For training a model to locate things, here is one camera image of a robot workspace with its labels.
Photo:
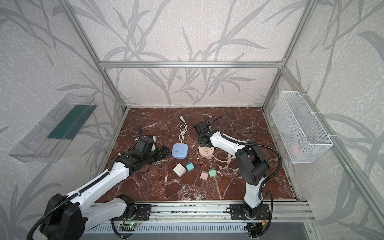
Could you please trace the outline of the light green cube adapter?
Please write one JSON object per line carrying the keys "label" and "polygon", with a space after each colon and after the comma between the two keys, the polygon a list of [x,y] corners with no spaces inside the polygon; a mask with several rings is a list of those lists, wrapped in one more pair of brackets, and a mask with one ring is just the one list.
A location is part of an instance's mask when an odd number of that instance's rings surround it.
{"label": "light green cube adapter", "polygon": [[215,178],[217,176],[217,172],[216,172],[215,168],[209,169],[209,176],[210,176],[210,178]]}

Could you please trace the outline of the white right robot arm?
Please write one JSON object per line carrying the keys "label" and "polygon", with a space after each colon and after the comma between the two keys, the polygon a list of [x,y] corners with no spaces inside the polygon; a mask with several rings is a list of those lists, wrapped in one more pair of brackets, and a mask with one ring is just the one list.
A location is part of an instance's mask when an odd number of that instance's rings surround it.
{"label": "white right robot arm", "polygon": [[270,164],[261,148],[240,143],[222,134],[218,129],[211,129],[205,122],[197,123],[194,128],[198,134],[200,147],[219,148],[235,156],[241,176],[246,182],[243,199],[245,216],[251,220],[255,219],[263,203],[262,189],[270,170]]}

